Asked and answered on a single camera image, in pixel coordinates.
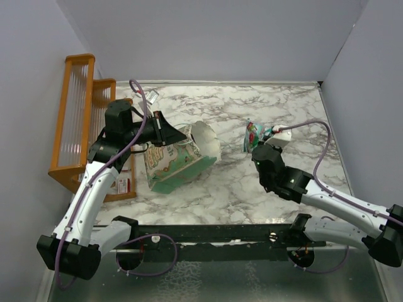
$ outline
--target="purple cable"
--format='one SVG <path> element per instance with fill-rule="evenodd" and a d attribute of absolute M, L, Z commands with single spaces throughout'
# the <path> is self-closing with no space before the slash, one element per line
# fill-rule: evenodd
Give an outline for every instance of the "purple cable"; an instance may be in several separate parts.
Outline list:
<path fill-rule="evenodd" d="M 315 165 L 315 167 L 314 167 L 314 173 L 313 173 L 313 175 L 314 175 L 315 182 L 318 184 L 318 186 L 319 186 L 323 191 L 328 192 L 329 194 L 332 194 L 332 191 L 329 190 L 328 188 L 326 188 L 326 186 L 323 185 L 323 184 L 320 182 L 319 178 L 318 178 L 317 175 L 316 175 L 316 174 L 317 174 L 317 170 L 318 170 L 318 168 L 319 168 L 319 165 L 321 164 L 321 162 L 322 162 L 323 158 L 325 157 L 325 154 L 326 154 L 326 152 L 327 152 L 327 150 L 328 150 L 328 148 L 329 148 L 329 146 L 330 146 L 330 142 L 331 142 L 331 130 L 330 130 L 329 125 L 328 125 L 327 123 L 325 123 L 324 121 L 321 121 L 321 120 L 311 120 L 311 121 L 305 121 L 305 122 L 303 122 L 303 123 L 296 124 L 296 125 L 293 125 L 293 126 L 290 126 L 290 127 L 279 128 L 278 131 L 290 130 L 290 129 L 298 128 L 298 127 L 301 127 L 301 126 L 306 126 L 306 125 L 309 125 L 309 124 L 316 124 L 316 123 L 322 124 L 322 125 L 325 126 L 326 131 L 327 131 L 327 140 L 326 140 L 326 145 L 325 145 L 325 147 L 323 148 L 323 151 L 322 151 L 322 153 L 321 153 L 321 156 L 319 157 L 319 160 L 317 161 L 317 163 L 316 163 L 316 165 Z M 345 198 L 345 197 L 343 197 L 343 196 L 341 196 L 341 195 L 339 195 L 339 194 L 337 194 L 337 193 L 333 194 L 333 196 L 334 196 L 334 197 L 337 197 L 337 198 L 340 199 L 341 201 L 344 201 L 345 203 L 347 203 L 347 204 L 349 204 L 349 205 L 351 205 L 351 206 L 354 206 L 355 208 L 358 208 L 358 209 L 360 209 L 360 210 L 362 210 L 362 211 L 364 211 L 364 212 L 367 212 L 367 213 L 369 213 L 369 214 L 371 214 L 371 215 L 375 215 L 375 216 L 379 216 L 379 217 L 385 218 L 385 219 L 387 219 L 387 220 L 389 220 L 389 221 L 392 221 L 392 222 L 394 222 L 394 223 L 400 225 L 401 227 L 403 227 L 403 222 L 400 222 L 400 221 L 397 220 L 396 218 L 390 217 L 390 216 L 385 215 L 385 214 L 383 214 L 383 213 L 377 213 L 376 211 L 370 210 L 370 209 L 368 209 L 368 208 L 366 208 L 366 207 L 364 207 L 364 206 L 362 206 L 362 205 L 360 205 L 360 204 L 356 204 L 354 201 L 351 201 L 351 200 L 349 200 L 348 198 Z"/>
<path fill-rule="evenodd" d="M 330 216 L 322 216 L 321 217 L 321 219 L 325 219 L 325 218 L 334 221 L 334 219 L 331 218 Z M 300 270 L 302 270 L 304 272 L 309 272 L 311 274 L 330 274 L 332 272 L 336 272 L 337 270 L 342 268 L 347 263 L 349 251 L 350 251 L 350 247 L 346 246 L 346 253 L 344 255 L 344 259 L 338 265 L 336 265 L 332 269 L 328 269 L 327 271 L 315 271 L 313 269 L 307 269 L 306 267 L 300 267 L 300 266 L 296 265 L 294 262 L 292 262 L 292 260 L 290 258 L 288 258 L 288 260 L 291 261 L 294 264 L 294 267 L 296 267 L 297 269 L 300 269 Z"/>
<path fill-rule="evenodd" d="M 119 266 L 119 270 L 125 272 L 126 274 L 131 274 L 131 275 L 140 276 L 140 277 L 157 277 L 157 276 L 161 276 L 161 275 L 165 274 L 166 272 L 170 271 L 175 266 L 176 260 L 178 259 L 178 248 L 177 248 L 177 246 L 175 244 L 175 241 L 170 236 L 165 235 L 165 234 L 149 234 L 149 235 L 140 236 L 140 237 L 135 238 L 133 240 L 129 240 L 129 241 L 125 242 L 125 243 L 122 243 L 122 245 L 130 244 L 130 243 L 133 243 L 133 242 L 136 242 L 136 241 L 139 241 L 139 240 L 142 240 L 142 239 L 150 238 L 150 237 L 153 237 L 153 236 L 164 237 L 164 238 L 167 238 L 169 241 L 172 242 L 172 244 L 174 246 L 175 255 L 174 255 L 174 260 L 169 265 L 169 267 L 167 269 L 163 270 L 162 272 L 152 272 L 152 273 L 125 271 L 124 269 L 122 269 L 120 267 L 119 260 L 118 260 L 118 257 L 116 255 L 116 263 Z"/>
<path fill-rule="evenodd" d="M 140 91 L 140 93 L 141 93 L 142 99 L 143 99 L 143 103 L 144 103 L 144 105 L 143 105 L 143 107 L 144 107 L 144 117 L 143 117 L 143 120 L 142 120 L 142 122 L 141 122 L 141 125 L 140 125 L 140 128 L 139 128 L 139 132 L 137 132 L 137 134 L 136 134 L 136 136 L 134 136 L 133 140 L 132 140 L 122 151 L 120 151 L 120 152 L 117 153 L 114 157 L 112 157 L 100 170 L 98 170 L 97 173 L 95 173 L 95 174 L 92 176 L 92 178 L 90 178 L 90 180 L 88 181 L 88 184 L 89 184 L 89 185 L 91 185 L 91 184 L 96 180 L 96 178 L 97 178 L 107 167 L 109 167 L 111 164 L 113 164 L 113 163 L 116 161 L 116 159 L 118 159 L 119 157 L 121 157 L 122 154 L 124 154 L 132 145 L 134 145 L 134 143 L 137 141 L 137 139 L 139 138 L 139 136 L 140 136 L 141 133 L 143 132 L 143 129 L 144 129 L 144 126 L 145 126 L 145 122 L 147 121 L 147 99 L 145 98 L 145 94 L 144 94 L 144 91 L 143 91 L 141 85 L 140 85 L 136 80 L 131 79 L 131 80 L 129 80 L 128 83 L 129 83 L 129 85 L 130 85 L 130 87 L 132 88 L 133 91 L 135 91 L 135 88 L 133 87 L 133 83 L 138 87 L 138 89 L 139 89 L 139 91 Z M 79 209 L 80 209 L 80 206 L 81 206 L 81 204 L 82 204 L 82 201 L 84 200 L 84 197 L 86 196 L 86 194 L 87 194 L 89 188 L 90 188 L 89 186 L 88 186 L 88 187 L 84 187 L 84 189 L 82 190 L 82 193 L 81 193 L 81 195 L 80 195 L 80 197 L 79 197 L 79 199 L 78 199 L 78 201 L 77 201 L 77 204 L 76 204 L 76 206 L 74 207 L 73 213 L 72 213 L 71 216 L 70 216 L 69 222 L 67 223 L 67 228 L 70 228 L 71 225 L 73 224 L 73 221 L 74 221 L 74 219 L 75 219 L 76 216 L 77 216 L 77 213 L 78 213 L 78 211 L 79 211 Z M 59 287 L 61 290 L 65 290 L 65 289 L 69 288 L 69 287 L 74 283 L 74 281 L 76 280 L 76 278 L 74 277 L 74 278 L 71 280 L 71 282 L 70 282 L 69 284 L 67 284 L 67 285 L 64 286 L 64 285 L 62 284 L 61 279 L 60 279 L 60 255 L 62 254 L 63 243 L 65 242 L 65 239 L 67 238 L 68 233 L 69 233 L 69 231 L 66 231 L 66 230 L 65 230 L 64 233 L 63 233 L 63 235 L 62 235 L 62 238 L 60 239 L 59 246 L 57 247 L 56 260 L 55 260 L 56 284 L 58 285 L 58 287 Z"/>

